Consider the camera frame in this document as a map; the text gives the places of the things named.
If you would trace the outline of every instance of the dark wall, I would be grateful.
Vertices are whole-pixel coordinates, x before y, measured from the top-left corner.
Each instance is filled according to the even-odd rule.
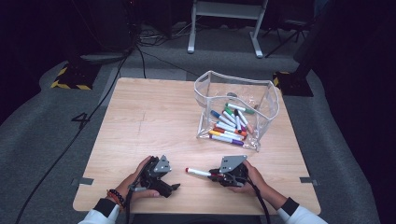
[[[331,1],[315,35],[299,50],[322,81],[332,115],[371,184],[382,223],[396,200],[396,4]]]
[[[100,49],[87,29],[88,25],[96,34],[88,5],[85,1],[75,3],[77,7],[65,0],[0,3],[0,124],[40,92],[38,81],[45,72],[68,61],[64,49],[71,49],[76,56]]]

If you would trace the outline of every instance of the marker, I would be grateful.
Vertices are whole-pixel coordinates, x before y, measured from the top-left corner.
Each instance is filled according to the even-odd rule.
[[[230,115],[233,119],[235,119],[235,114],[233,113],[233,111],[230,108],[228,108],[226,106],[224,108],[224,111],[227,112],[227,114]],[[241,121],[241,126],[246,126],[245,123],[242,120],[240,120],[240,121]]]
[[[251,109],[248,109],[248,108],[244,108],[244,107],[241,107],[241,106],[238,106],[238,105],[232,105],[232,104],[229,104],[229,103],[226,103],[225,105],[230,107],[230,108],[233,108],[233,109],[237,109],[237,110],[240,110],[240,111],[243,111],[243,112],[247,112],[248,114],[254,114],[254,110],[251,110]]]
[[[236,125],[230,126],[230,125],[228,125],[228,124],[226,124],[226,123],[224,123],[224,122],[221,122],[221,121],[216,121],[216,123],[219,124],[219,125],[228,126],[228,127],[230,127],[230,128],[233,128],[233,129],[236,128]]]
[[[228,134],[230,136],[240,137],[240,138],[243,138],[243,140],[245,140],[247,138],[246,136],[243,136],[243,135],[240,135],[240,134],[237,134],[237,133],[228,132],[228,131],[225,131],[224,129],[221,129],[221,128],[216,128],[215,127],[215,128],[213,128],[213,131],[218,132],[218,133],[225,133],[225,134]]]
[[[229,134],[227,134],[227,133],[219,133],[219,132],[216,132],[216,131],[209,131],[209,133],[210,134],[213,134],[213,135],[217,135],[217,136],[221,136],[221,137],[226,137],[226,138],[231,138],[231,139],[234,139],[234,140],[238,140],[238,141],[242,141],[242,139],[244,138],[243,136],[241,136],[241,135],[239,135],[239,136],[234,136],[234,135],[229,135]]]
[[[227,113],[227,111],[223,110],[222,114],[223,114],[227,119],[229,119],[232,123],[234,123],[234,124],[236,123],[235,118],[233,118],[233,116],[229,115],[229,114]]]
[[[248,120],[245,118],[244,114],[243,114],[243,113],[238,113],[238,115],[239,115],[239,117],[241,117],[242,121],[244,121],[244,123],[246,124],[247,130],[248,130],[250,133],[253,133],[253,128],[252,128],[251,125],[248,123]]]
[[[244,145],[244,142],[238,141],[238,140],[233,140],[231,138],[220,137],[220,136],[216,136],[216,135],[212,135],[212,134],[210,134],[209,137],[211,139],[219,140],[221,142],[231,143],[231,144],[238,145],[238,146]]]
[[[215,124],[215,127],[224,129],[224,130],[226,130],[226,131],[228,131],[228,132],[231,132],[231,133],[241,134],[242,136],[247,136],[247,135],[248,135],[246,132],[241,132],[241,133],[240,133],[240,132],[238,132],[238,130],[236,130],[235,128],[232,128],[232,127],[230,127],[230,126],[228,126],[228,125],[224,125],[223,123],[220,123],[219,121],[218,121],[218,123]]]
[[[202,175],[202,176],[211,176],[212,175],[209,172],[199,171],[199,170],[195,170],[195,169],[191,169],[191,168],[186,168],[186,172],[189,174]]]
[[[231,127],[235,127],[235,124],[230,122],[228,119],[224,118],[222,115],[218,114],[218,112],[212,110],[210,113],[218,119],[221,119],[224,123],[230,125]]]
[[[235,111],[234,111],[233,113],[235,114],[236,129],[237,129],[237,130],[241,130],[241,132],[242,132],[242,129],[241,129],[241,119],[239,118],[238,110],[235,109]]]

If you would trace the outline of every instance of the purple marker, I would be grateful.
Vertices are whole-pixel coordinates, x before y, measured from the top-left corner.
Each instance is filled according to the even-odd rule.
[[[231,138],[216,136],[216,135],[213,135],[213,134],[210,134],[209,137],[212,138],[212,139],[215,139],[215,140],[231,143],[231,144],[238,145],[238,146],[243,146],[244,145],[244,142],[238,141],[238,140],[234,140],[234,139],[231,139]]]

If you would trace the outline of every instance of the green marker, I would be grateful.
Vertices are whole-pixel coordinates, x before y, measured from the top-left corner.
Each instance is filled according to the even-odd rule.
[[[233,109],[237,109],[237,110],[246,112],[246,113],[248,113],[248,114],[254,114],[254,110],[251,110],[251,109],[247,109],[247,108],[244,108],[244,107],[241,107],[241,106],[238,106],[238,105],[232,105],[232,104],[229,104],[229,103],[226,103],[225,105],[228,106],[228,107],[230,107],[230,108],[233,108]]]

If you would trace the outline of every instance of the wooden table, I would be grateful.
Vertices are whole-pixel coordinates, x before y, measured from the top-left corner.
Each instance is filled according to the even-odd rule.
[[[120,78],[83,176],[93,183],[79,186],[73,206],[89,211],[148,155],[166,155],[172,172],[162,180],[181,186],[169,198],[136,202],[133,213],[263,215],[257,198],[185,173],[186,167],[219,168],[223,156],[247,155],[269,185],[318,214],[312,184],[300,181],[309,174],[281,94],[279,106],[256,152],[196,138],[201,107],[194,99],[193,82]],[[270,204],[267,207],[270,214],[276,213]]]

